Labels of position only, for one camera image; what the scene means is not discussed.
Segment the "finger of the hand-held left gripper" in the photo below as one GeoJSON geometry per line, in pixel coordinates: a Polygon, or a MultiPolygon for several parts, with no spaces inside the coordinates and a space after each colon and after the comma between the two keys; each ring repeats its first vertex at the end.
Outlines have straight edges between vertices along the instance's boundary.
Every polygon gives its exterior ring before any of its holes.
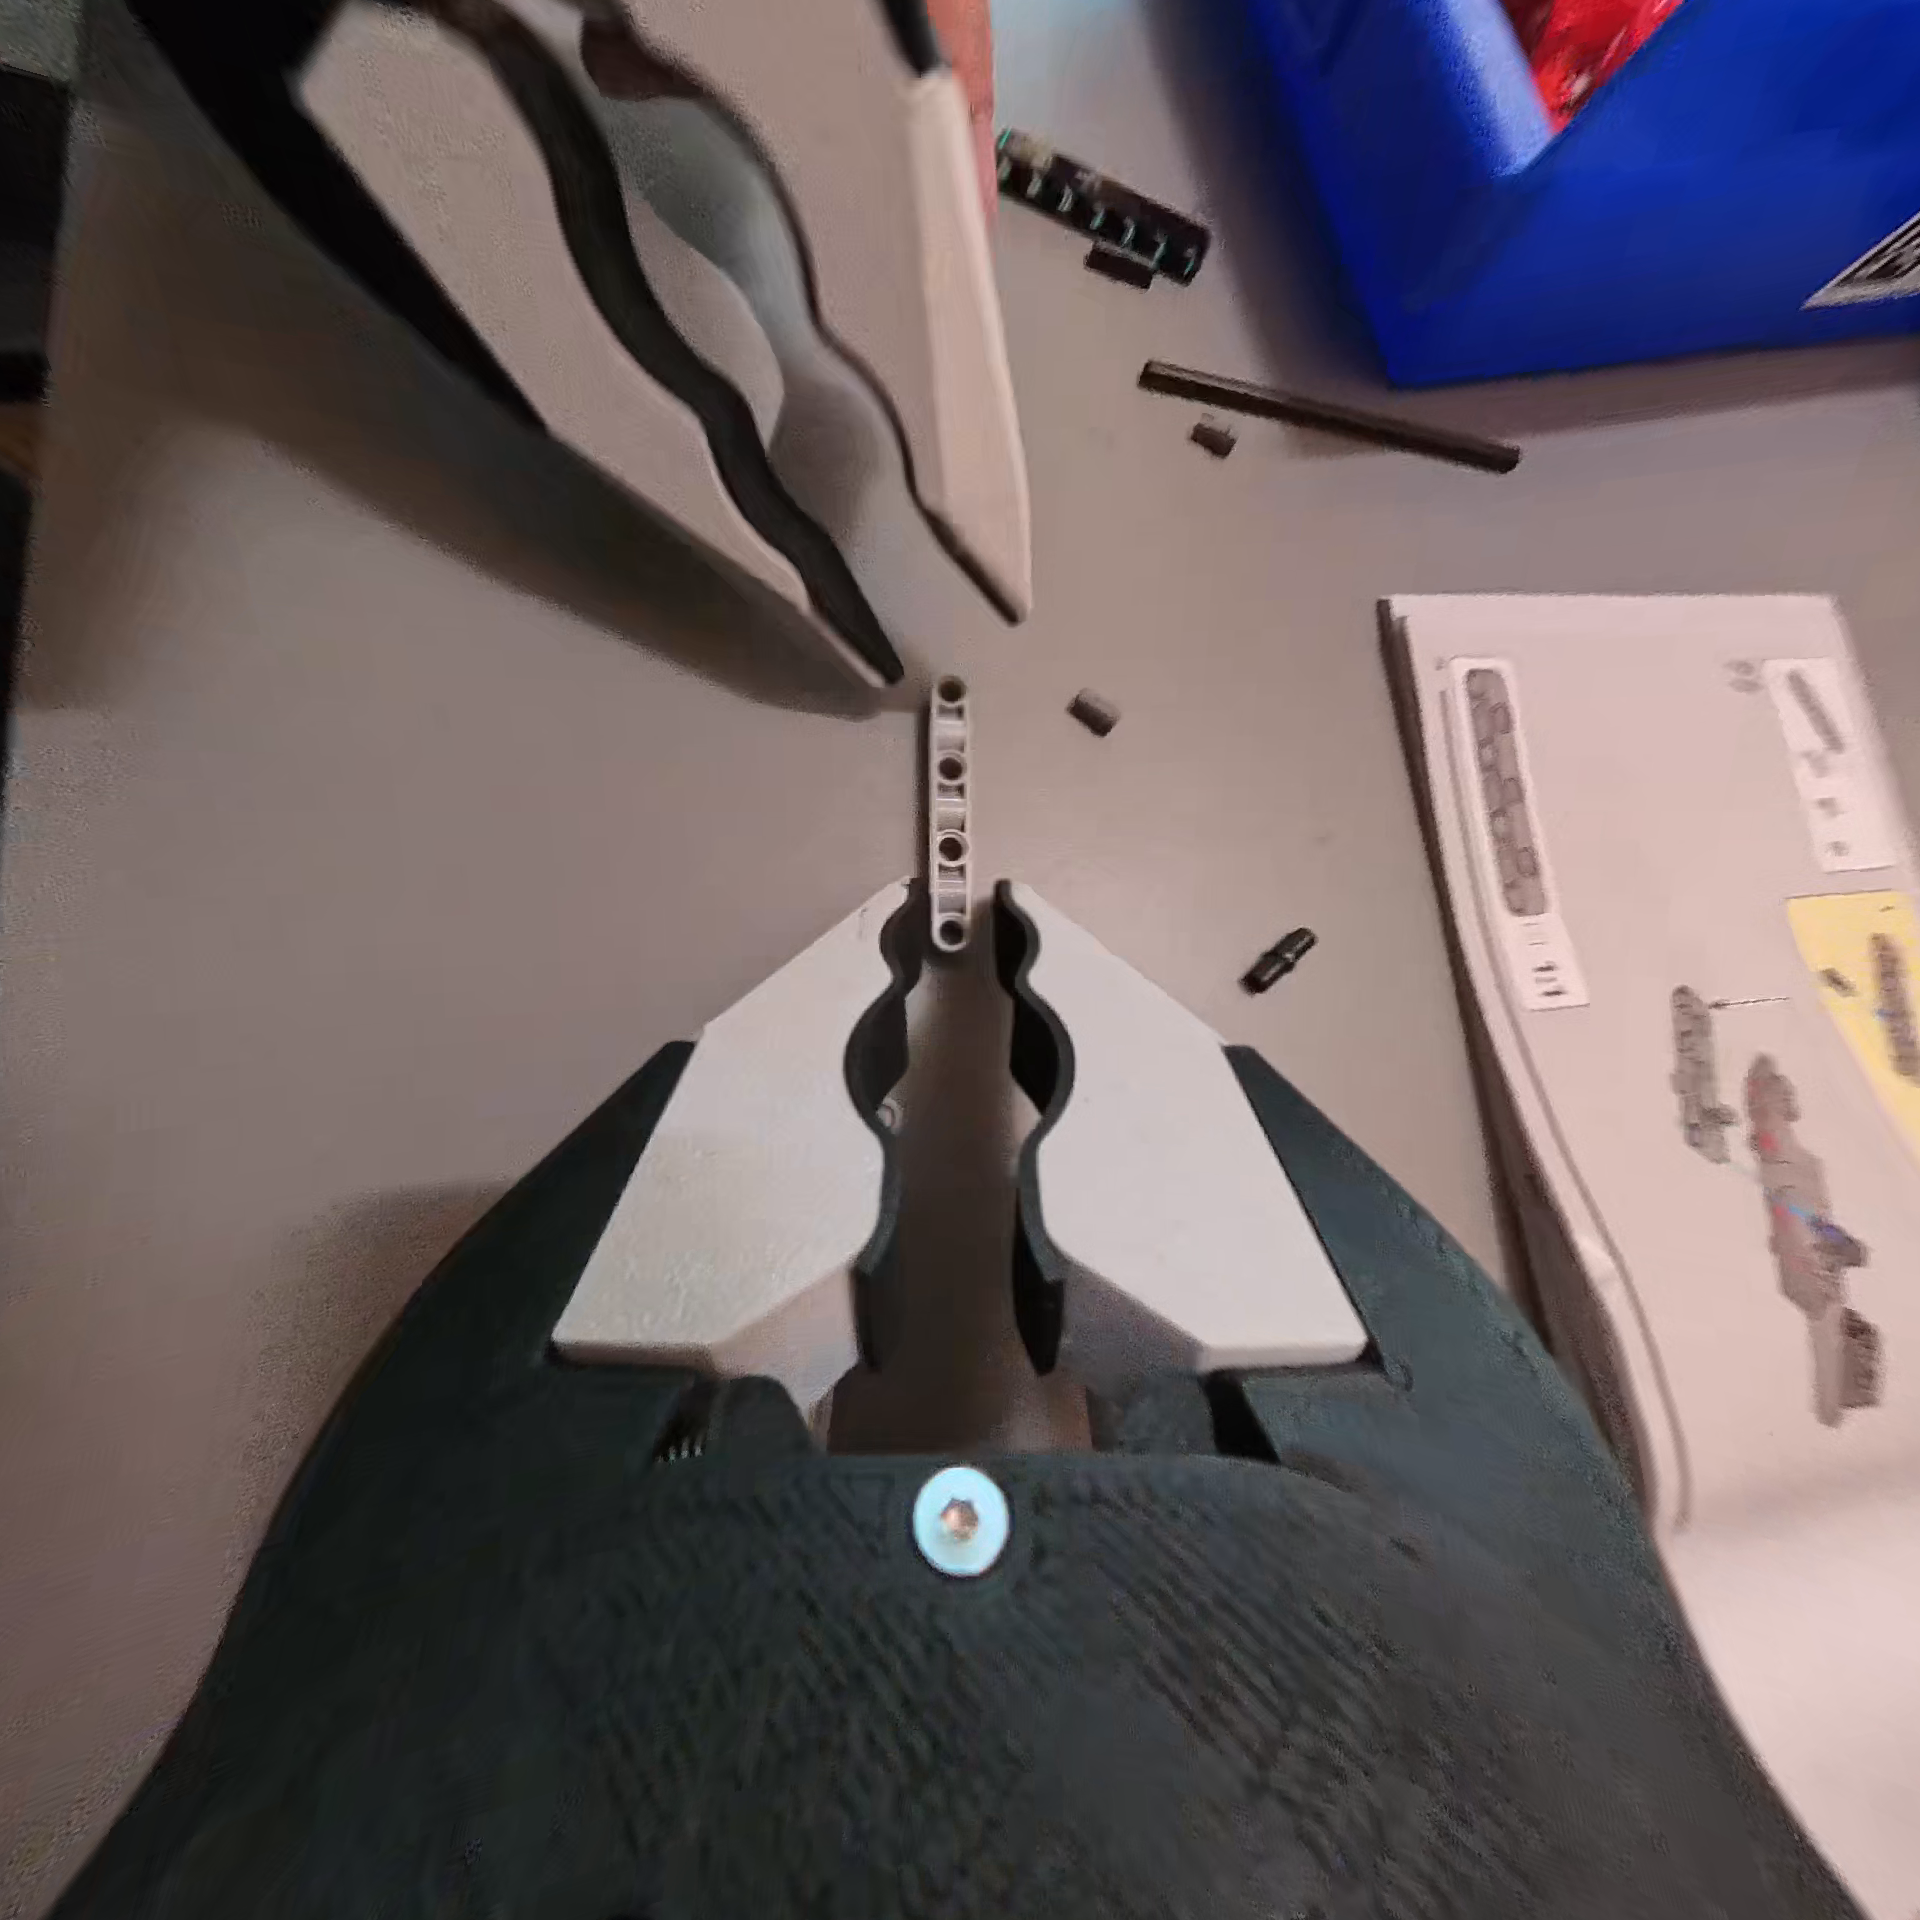
{"type": "Polygon", "coordinates": [[[1028,469],[973,74],[938,4],[584,4],[617,96],[693,96],[788,226],[812,332],[899,442],[915,504],[999,620],[1036,610],[1028,469]]]}
{"type": "Polygon", "coordinates": [[[851,563],[783,484],[788,396],[744,291],[625,179],[512,4],[333,4],[297,108],[540,427],[707,567],[899,686],[851,563]]]}

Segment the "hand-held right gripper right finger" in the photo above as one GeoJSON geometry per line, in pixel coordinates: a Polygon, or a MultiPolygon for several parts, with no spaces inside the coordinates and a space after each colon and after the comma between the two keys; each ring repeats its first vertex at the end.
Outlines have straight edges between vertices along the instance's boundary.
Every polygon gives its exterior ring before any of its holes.
{"type": "Polygon", "coordinates": [[[1046,902],[993,888],[1017,1158],[1017,1328],[1036,1370],[1150,1379],[1346,1367],[1370,1328],[1225,1038],[1046,902]]]}

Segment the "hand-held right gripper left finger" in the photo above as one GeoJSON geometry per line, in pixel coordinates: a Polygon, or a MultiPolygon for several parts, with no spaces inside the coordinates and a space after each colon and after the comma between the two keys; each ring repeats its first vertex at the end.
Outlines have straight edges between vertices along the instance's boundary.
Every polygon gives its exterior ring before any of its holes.
{"type": "Polygon", "coordinates": [[[915,982],[920,883],[895,876],[703,1025],[559,1353],[782,1379],[812,1422],[886,1358],[915,982]]]}

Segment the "light grey perforated toy beam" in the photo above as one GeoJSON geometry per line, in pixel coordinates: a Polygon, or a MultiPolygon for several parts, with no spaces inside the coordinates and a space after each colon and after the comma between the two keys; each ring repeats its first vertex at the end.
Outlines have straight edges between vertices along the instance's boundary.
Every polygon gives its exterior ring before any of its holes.
{"type": "Polygon", "coordinates": [[[928,907],[930,951],[960,958],[973,940],[973,686],[940,672],[928,696],[928,907]]]}

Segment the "black perforated toy beam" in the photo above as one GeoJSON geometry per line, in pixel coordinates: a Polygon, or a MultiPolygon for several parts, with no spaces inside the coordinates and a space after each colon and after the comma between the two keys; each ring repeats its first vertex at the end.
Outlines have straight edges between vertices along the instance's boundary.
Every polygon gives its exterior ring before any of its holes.
{"type": "Polygon", "coordinates": [[[1128,276],[1143,284],[1159,276],[1195,284],[1213,253],[1213,226],[1023,128],[999,128],[993,167],[1003,201],[1077,230],[1099,253],[1128,260],[1128,276]]]}

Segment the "long black toy axle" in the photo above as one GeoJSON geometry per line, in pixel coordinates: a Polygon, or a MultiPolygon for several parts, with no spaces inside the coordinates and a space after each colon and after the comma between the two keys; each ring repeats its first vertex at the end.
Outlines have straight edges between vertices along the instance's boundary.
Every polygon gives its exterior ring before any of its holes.
{"type": "Polygon", "coordinates": [[[1305,427],[1305,432],[1343,438],[1354,446],[1383,446],[1383,448],[1401,448],[1401,452],[1415,452],[1415,458],[1433,458],[1433,463],[1453,463],[1453,469],[1473,469],[1473,470],[1498,470],[1498,478],[1506,478],[1522,463],[1522,448],[1506,446],[1506,442],[1487,442],[1473,432],[1433,427],[1433,421],[1401,418],[1401,413],[1383,413],[1383,410],[1358,410],[1358,404],[1324,402],[1324,396],[1305,396],[1305,391],[1285,391],[1285,389],[1264,389],[1252,380],[1205,372],[1205,370],[1186,370],[1173,362],[1144,362],[1137,372],[1137,389],[1153,391],[1153,396],[1225,410],[1241,418],[1272,418],[1285,427],[1305,427]]]}

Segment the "white building instruction booklet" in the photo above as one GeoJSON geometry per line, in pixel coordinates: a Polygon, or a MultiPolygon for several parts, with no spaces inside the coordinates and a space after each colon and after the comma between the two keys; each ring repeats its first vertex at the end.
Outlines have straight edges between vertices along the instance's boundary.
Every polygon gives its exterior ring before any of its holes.
{"type": "Polygon", "coordinates": [[[1746,1740],[1920,1901],[1917,829],[1825,596],[1387,596],[1545,1331],[1746,1740]]]}

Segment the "blue plastic bin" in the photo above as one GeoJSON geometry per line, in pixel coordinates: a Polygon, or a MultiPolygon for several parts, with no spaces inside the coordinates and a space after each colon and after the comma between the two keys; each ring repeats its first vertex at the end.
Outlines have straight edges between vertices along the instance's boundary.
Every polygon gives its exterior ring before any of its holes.
{"type": "Polygon", "coordinates": [[[1917,332],[1917,4],[1684,4],[1561,135],[1502,4],[1241,14],[1401,389],[1917,332]]]}

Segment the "red printed plastic bag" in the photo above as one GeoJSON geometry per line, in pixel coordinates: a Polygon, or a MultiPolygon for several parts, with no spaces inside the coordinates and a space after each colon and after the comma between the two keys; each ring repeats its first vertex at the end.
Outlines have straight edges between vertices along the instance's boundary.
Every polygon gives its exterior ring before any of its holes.
{"type": "Polygon", "coordinates": [[[1506,0],[1552,128],[1574,117],[1632,61],[1649,36],[1679,14],[1679,0],[1506,0]]]}

